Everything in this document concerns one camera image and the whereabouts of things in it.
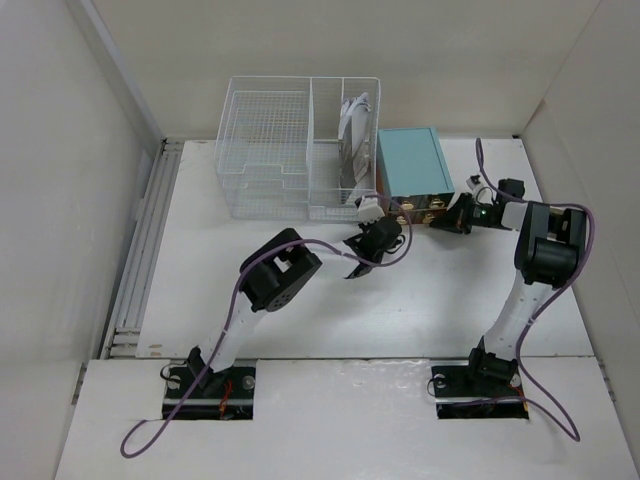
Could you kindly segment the grey setup guide booklet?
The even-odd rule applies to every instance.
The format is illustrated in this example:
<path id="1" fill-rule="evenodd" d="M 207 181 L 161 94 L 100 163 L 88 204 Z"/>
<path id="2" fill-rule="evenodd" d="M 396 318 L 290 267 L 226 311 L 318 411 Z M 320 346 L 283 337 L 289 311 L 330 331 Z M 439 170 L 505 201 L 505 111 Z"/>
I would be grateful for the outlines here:
<path id="1" fill-rule="evenodd" d="M 339 142 L 339 200 L 346 204 L 355 189 L 370 184 L 371 159 L 369 153 L 369 93 L 346 99 L 340 112 Z"/>

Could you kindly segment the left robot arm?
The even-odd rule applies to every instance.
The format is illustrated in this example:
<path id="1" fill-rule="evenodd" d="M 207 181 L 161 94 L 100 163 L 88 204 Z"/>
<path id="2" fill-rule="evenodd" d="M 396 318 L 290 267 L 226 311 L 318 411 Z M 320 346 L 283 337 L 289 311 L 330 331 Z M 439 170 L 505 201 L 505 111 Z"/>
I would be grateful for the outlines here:
<path id="1" fill-rule="evenodd" d="M 223 327 L 193 347 L 186 365 L 189 384 L 201 396 L 217 394 L 239 351 L 257 324 L 268 313 L 288 305 L 322 266 L 309 248 L 321 246 L 336 255 L 357 262 L 345 276 L 355 280 L 384 265 L 384 256 L 402 246 L 405 236 L 392 218 L 361 224 L 360 232 L 344 241 L 343 252 L 317 239 L 305 239 L 293 228 L 275 235 L 242 263 L 232 292 L 230 309 Z"/>

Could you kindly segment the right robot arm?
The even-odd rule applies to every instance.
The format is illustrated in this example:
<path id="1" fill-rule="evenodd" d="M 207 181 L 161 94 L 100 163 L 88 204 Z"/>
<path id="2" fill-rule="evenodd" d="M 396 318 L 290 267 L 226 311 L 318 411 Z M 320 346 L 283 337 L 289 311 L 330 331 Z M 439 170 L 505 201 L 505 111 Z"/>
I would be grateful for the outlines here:
<path id="1" fill-rule="evenodd" d="M 584 261 L 588 220 L 579 207 L 559 209 L 504 195 L 492 203 L 480 203 L 463 194 L 446 213 L 431 221 L 431 227 L 456 234 L 469 234 L 474 227 L 518 233 L 512 289 L 463 369 L 463 381 L 470 391 L 487 393 L 497 384 L 510 383 L 518 374 L 523 333 L 552 296 L 568 287 Z"/>

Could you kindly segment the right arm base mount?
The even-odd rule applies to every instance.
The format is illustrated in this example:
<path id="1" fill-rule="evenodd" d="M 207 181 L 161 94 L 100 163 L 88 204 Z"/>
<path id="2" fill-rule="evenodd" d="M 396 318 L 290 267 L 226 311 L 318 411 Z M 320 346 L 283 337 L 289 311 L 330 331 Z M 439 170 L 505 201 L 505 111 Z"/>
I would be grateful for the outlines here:
<path id="1" fill-rule="evenodd" d="M 466 361 L 433 363 L 429 388 L 439 420 L 529 419 L 517 361 L 480 347 Z"/>

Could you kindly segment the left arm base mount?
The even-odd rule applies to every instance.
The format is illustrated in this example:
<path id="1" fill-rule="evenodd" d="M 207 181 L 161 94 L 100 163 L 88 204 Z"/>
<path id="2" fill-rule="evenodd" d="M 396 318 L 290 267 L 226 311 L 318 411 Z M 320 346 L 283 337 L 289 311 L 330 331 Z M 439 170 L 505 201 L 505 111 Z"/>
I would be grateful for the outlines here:
<path id="1" fill-rule="evenodd" d="M 197 384 L 174 420 L 245 421 L 252 420 L 257 362 L 239 360 L 230 368 L 204 377 Z M 171 362 L 160 370 L 165 382 L 162 418 L 167 419 L 195 379 L 186 361 Z"/>

